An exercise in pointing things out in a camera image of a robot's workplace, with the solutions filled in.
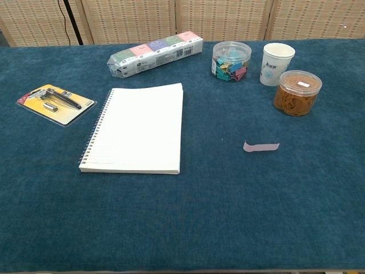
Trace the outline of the black tripod stand pole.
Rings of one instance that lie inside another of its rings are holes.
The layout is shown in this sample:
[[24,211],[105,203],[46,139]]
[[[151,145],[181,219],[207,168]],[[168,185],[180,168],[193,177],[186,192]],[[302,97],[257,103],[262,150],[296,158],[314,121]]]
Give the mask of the black tripod stand pole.
[[74,33],[76,35],[76,38],[78,40],[78,44],[79,45],[83,45],[83,41],[82,41],[82,38],[81,38],[81,35],[80,35],[80,32],[79,32],[79,29],[78,29],[78,26],[76,24],[76,20],[75,20],[75,17],[73,15],[73,12],[72,12],[72,9],[71,9],[71,6],[70,6],[70,3],[68,0],[63,0],[63,3],[65,5],[65,8],[67,10],[67,14],[68,14],[68,17],[70,19],[70,22],[72,24],[72,28],[74,30]]

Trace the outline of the blue velvet table cloth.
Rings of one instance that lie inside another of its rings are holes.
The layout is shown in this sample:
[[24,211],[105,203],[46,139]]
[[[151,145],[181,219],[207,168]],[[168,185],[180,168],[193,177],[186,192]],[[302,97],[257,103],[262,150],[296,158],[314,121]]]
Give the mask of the blue velvet table cloth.
[[[126,79],[106,65],[124,45],[0,47],[0,273],[365,269],[365,39],[289,45],[323,83],[302,117],[260,83],[263,41],[238,83],[211,74],[212,42]],[[79,171],[110,89],[172,83],[178,175]],[[46,84],[98,103],[67,127],[17,105]]]

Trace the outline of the clear jar of rubber bands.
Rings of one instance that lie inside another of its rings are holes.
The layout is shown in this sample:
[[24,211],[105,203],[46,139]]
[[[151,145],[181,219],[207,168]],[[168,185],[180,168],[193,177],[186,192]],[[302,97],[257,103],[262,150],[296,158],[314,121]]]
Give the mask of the clear jar of rubber bands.
[[312,109],[321,88],[321,79],[310,72],[301,70],[285,71],[280,76],[273,105],[291,116],[307,115]]

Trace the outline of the multicolour tissue multipack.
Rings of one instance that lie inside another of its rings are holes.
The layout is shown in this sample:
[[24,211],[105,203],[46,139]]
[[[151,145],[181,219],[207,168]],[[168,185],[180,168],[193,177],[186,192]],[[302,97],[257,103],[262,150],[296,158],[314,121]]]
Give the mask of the multicolour tissue multipack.
[[203,38],[192,31],[185,31],[114,53],[107,66],[113,76],[127,78],[201,53],[202,48]]

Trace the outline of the bamboo folding screen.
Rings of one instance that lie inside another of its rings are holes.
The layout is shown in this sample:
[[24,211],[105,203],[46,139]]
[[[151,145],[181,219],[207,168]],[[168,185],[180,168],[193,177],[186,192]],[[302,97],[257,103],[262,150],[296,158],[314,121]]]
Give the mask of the bamboo folding screen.
[[[84,45],[365,38],[365,0],[68,0]],[[79,45],[63,0],[0,0],[11,47]]]

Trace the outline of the white paper cup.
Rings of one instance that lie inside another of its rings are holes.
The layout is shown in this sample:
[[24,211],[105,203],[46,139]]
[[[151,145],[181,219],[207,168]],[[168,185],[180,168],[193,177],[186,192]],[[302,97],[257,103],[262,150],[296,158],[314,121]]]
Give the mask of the white paper cup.
[[277,86],[294,55],[295,49],[287,44],[266,44],[263,47],[260,82],[266,86]]

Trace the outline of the white spiral notebook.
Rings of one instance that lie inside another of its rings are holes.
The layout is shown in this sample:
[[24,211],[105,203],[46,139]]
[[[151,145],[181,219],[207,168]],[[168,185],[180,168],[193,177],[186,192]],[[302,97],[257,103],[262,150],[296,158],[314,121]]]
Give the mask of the white spiral notebook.
[[82,153],[82,172],[180,172],[181,83],[113,88]]

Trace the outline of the small pink eraser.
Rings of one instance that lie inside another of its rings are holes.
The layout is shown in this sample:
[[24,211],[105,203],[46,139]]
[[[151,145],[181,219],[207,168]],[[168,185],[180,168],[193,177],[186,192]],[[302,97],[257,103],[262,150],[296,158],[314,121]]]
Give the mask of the small pink eraser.
[[275,151],[278,149],[279,145],[280,143],[251,145],[245,141],[243,145],[243,150],[245,152]]

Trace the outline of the yellow razor blister pack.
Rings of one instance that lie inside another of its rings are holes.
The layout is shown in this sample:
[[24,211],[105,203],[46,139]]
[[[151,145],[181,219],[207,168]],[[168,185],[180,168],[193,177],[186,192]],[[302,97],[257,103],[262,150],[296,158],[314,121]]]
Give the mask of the yellow razor blister pack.
[[71,125],[97,103],[51,84],[38,87],[17,100],[17,105],[63,127]]

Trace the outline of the clear jar of binder clips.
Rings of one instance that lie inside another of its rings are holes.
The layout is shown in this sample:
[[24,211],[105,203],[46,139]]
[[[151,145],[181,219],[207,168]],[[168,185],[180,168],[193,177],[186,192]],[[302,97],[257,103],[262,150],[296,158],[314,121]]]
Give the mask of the clear jar of binder clips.
[[244,43],[225,41],[214,45],[212,74],[220,80],[239,82],[246,77],[252,50]]

